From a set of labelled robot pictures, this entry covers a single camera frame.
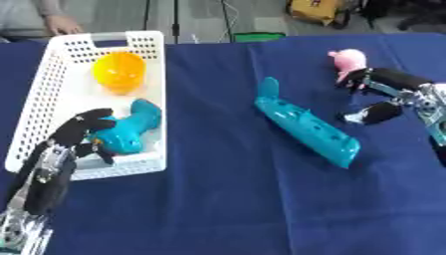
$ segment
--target robotic hand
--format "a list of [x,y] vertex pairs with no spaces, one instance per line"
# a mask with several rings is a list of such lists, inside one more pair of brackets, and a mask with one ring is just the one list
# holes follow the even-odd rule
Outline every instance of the robotic hand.
[[0,214],[0,255],[45,252],[53,233],[49,217],[68,190],[76,159],[97,153],[113,164],[112,154],[100,144],[82,143],[90,132],[113,128],[115,121],[103,120],[111,115],[111,109],[79,114],[35,147],[7,192]]
[[430,142],[446,166],[446,93],[445,85],[385,68],[367,68],[349,73],[338,85],[354,93],[364,84],[365,92],[390,97],[386,102],[368,106],[357,113],[340,114],[342,121],[363,125],[377,124],[402,114],[403,107],[413,107],[431,135]]

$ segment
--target orange bowl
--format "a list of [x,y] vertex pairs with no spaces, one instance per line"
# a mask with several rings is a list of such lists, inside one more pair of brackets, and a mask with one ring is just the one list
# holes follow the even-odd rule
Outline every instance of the orange bowl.
[[110,53],[96,60],[93,75],[98,83],[112,93],[125,95],[142,85],[145,62],[134,53]]

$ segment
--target floor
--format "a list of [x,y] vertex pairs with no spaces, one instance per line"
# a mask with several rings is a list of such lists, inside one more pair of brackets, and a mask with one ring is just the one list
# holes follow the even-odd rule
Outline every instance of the floor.
[[[166,42],[173,43],[174,0],[66,0],[69,13],[79,17],[87,30],[111,32],[160,30]],[[393,14],[379,19],[375,29],[353,16],[344,30],[298,21],[284,12],[286,0],[226,0],[232,31],[284,32],[290,36],[318,34],[402,33],[396,24],[408,14]],[[179,0],[180,43],[228,42],[220,0]],[[444,26],[415,26],[408,32],[445,32]]]

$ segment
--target blue tablecloth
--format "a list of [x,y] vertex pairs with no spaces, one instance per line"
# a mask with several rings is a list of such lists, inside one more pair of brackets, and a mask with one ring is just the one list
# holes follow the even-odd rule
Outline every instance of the blue tablecloth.
[[[446,81],[438,34],[296,37],[167,47],[168,169],[74,182],[47,254],[443,255],[446,168],[415,114],[373,126],[334,115],[378,96],[334,88],[329,50]],[[0,46],[4,159],[44,46]],[[265,76],[283,98],[357,137],[349,170],[330,165],[253,107]],[[0,173],[0,192],[10,181]]]

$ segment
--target pink toy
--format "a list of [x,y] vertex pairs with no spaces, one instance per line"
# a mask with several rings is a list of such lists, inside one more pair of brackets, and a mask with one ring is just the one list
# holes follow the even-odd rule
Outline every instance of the pink toy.
[[349,72],[367,67],[367,57],[362,51],[347,49],[339,52],[329,52],[334,58],[334,65],[339,70],[337,81],[342,81]]

